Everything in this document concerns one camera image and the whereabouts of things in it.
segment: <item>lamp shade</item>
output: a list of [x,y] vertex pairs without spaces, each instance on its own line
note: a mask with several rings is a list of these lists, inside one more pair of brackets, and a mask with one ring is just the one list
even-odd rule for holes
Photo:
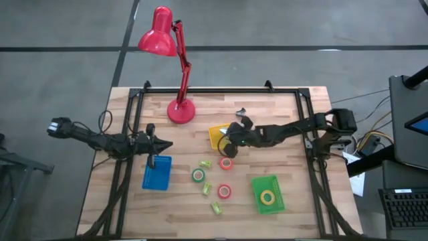
[[172,25],[173,12],[165,6],[157,7],[153,15],[152,29],[142,36],[138,48],[152,54],[176,56],[177,49],[170,35]]

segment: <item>tape roll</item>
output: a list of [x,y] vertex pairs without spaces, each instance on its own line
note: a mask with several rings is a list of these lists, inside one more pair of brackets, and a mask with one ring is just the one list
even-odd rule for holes
[[[267,201],[265,199],[265,195],[269,195],[270,196],[270,201]],[[275,202],[275,195],[272,191],[270,190],[264,190],[261,194],[260,194],[260,200],[262,202],[262,204],[264,205],[272,205]]]
[[205,180],[205,172],[201,168],[196,168],[192,172],[192,180],[195,183],[201,183]]
[[229,185],[226,185],[226,184],[221,184],[219,186],[219,189],[217,190],[217,195],[221,199],[227,199],[230,197],[231,194],[232,194],[232,189],[229,187]]
[[230,169],[232,169],[232,165],[233,165],[233,161],[232,161],[232,159],[230,159],[228,157],[223,157],[220,160],[220,167],[223,170],[230,170]]

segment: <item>green plastic tray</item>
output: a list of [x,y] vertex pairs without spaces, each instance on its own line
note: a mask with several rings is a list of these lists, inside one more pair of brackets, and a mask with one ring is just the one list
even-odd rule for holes
[[[253,186],[255,204],[260,214],[275,214],[286,209],[282,200],[280,185],[275,175],[266,177],[255,177],[251,180]],[[260,195],[264,190],[270,190],[275,195],[275,202],[272,205],[262,204]]]

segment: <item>yellow container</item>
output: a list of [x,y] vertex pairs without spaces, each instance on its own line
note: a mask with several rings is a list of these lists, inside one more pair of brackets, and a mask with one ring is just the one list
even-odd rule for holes
[[[230,124],[223,124],[215,127],[209,127],[209,140],[211,142],[211,148],[217,150],[217,144],[220,141],[220,138],[223,136],[223,133],[220,132],[220,129],[228,128]],[[226,144],[229,143],[229,139],[227,137],[223,138],[220,142],[220,149],[223,150]]]

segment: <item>gray floor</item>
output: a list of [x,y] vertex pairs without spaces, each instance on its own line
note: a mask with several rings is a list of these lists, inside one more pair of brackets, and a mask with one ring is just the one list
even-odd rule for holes
[[[133,0],[0,2],[0,47],[121,46]],[[144,0],[130,46],[149,28],[152,11],[168,5],[185,24],[190,46],[414,45],[428,44],[428,16],[418,0]],[[74,235],[94,152],[45,132],[50,119],[69,116],[96,129],[106,107],[119,53],[0,52],[0,132],[13,152],[55,164],[36,173],[19,213],[14,240]],[[192,86],[327,86],[331,101],[388,88],[391,75],[413,74],[428,51],[190,52]],[[176,58],[127,53],[119,86],[177,86]],[[356,119],[388,92],[339,101]],[[357,136],[389,111],[384,105],[358,126]],[[383,129],[392,134],[391,126]],[[356,197],[364,233],[385,235],[376,187],[381,172],[368,173],[364,197]]]

